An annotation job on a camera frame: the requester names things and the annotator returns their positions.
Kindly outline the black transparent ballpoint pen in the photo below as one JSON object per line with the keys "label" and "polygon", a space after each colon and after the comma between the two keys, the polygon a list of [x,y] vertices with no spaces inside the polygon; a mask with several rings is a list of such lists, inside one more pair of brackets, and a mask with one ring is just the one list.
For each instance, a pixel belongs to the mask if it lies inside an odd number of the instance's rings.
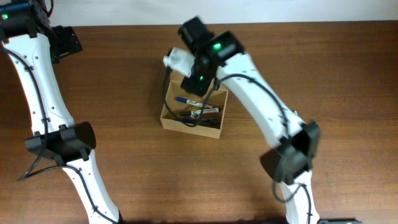
{"label": "black transparent ballpoint pen", "polygon": [[219,128],[220,126],[219,121],[214,121],[214,122],[208,122],[208,123],[200,123],[198,124],[199,126],[204,126],[204,127],[210,127],[210,128]]}

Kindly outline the blue ballpoint pen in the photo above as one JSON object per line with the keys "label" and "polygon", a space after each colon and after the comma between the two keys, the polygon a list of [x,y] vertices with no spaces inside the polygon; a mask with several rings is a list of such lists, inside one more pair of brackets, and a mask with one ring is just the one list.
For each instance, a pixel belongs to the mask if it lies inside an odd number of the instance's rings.
{"label": "blue ballpoint pen", "polygon": [[218,121],[216,118],[204,118],[204,119],[193,119],[193,118],[188,118],[188,119],[182,119],[181,122],[183,123],[189,123],[189,124],[195,124],[195,123],[208,123],[208,122],[214,122]]}

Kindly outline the black whiteboard marker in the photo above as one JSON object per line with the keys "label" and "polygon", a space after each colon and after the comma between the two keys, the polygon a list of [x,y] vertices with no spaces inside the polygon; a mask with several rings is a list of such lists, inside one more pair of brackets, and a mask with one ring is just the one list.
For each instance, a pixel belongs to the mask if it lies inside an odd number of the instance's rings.
{"label": "black whiteboard marker", "polygon": [[208,114],[208,113],[219,113],[220,109],[219,108],[208,108],[204,110],[191,110],[191,111],[183,111],[180,112],[180,116],[193,116],[193,115],[200,115],[202,114]]}

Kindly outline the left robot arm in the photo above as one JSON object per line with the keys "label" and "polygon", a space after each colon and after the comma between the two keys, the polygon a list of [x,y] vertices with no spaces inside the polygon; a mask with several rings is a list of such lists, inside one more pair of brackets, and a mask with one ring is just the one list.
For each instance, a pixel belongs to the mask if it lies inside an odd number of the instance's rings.
{"label": "left robot arm", "polygon": [[37,157],[20,181],[46,170],[69,176],[90,223],[123,223],[96,164],[96,138],[87,121],[75,123],[68,111],[53,65],[82,51],[72,27],[51,26],[53,7],[45,1],[1,4],[1,52],[12,60],[27,100],[33,136],[25,140]]}

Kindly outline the brown cardboard box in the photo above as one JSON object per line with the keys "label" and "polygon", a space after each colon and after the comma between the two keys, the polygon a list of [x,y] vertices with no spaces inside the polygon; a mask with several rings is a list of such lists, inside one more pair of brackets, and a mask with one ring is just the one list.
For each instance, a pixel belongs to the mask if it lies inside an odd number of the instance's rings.
{"label": "brown cardboard box", "polygon": [[172,71],[164,85],[163,100],[167,103],[163,106],[160,115],[160,122],[164,129],[180,131],[183,133],[196,134],[209,138],[220,138],[223,127],[224,114],[228,99],[228,90],[221,86],[215,91],[209,91],[210,98],[207,102],[213,108],[211,113],[205,113],[201,123],[193,127],[198,121],[199,115],[192,114],[199,111],[199,106],[185,103],[184,100],[203,103],[204,96],[196,96],[188,93],[180,87],[184,76]]}

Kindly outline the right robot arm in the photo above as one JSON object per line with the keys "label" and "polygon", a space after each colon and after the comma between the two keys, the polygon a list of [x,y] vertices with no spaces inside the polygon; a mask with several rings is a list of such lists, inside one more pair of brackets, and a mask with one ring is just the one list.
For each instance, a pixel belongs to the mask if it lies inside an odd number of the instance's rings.
{"label": "right robot arm", "polygon": [[279,186],[282,191],[274,197],[285,204],[287,223],[318,223],[311,187],[312,161],[320,138],[317,123],[305,123],[283,103],[232,32],[214,35],[194,17],[182,24],[178,34],[189,49],[190,60],[181,87],[209,100],[211,92],[226,86],[271,147],[260,162],[272,179],[272,190]]}

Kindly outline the blue whiteboard marker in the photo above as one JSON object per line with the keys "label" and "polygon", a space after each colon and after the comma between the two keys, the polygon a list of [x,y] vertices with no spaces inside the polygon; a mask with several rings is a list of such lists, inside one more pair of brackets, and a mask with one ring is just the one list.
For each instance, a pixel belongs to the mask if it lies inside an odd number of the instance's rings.
{"label": "blue whiteboard marker", "polygon": [[185,103],[185,104],[188,104],[188,105],[191,105],[191,106],[196,106],[196,107],[199,107],[199,108],[204,108],[204,109],[213,108],[212,105],[203,104],[203,103],[200,103],[198,101],[189,100],[187,98],[183,98],[183,97],[179,97],[179,96],[176,97],[175,100],[178,101],[178,102]]}

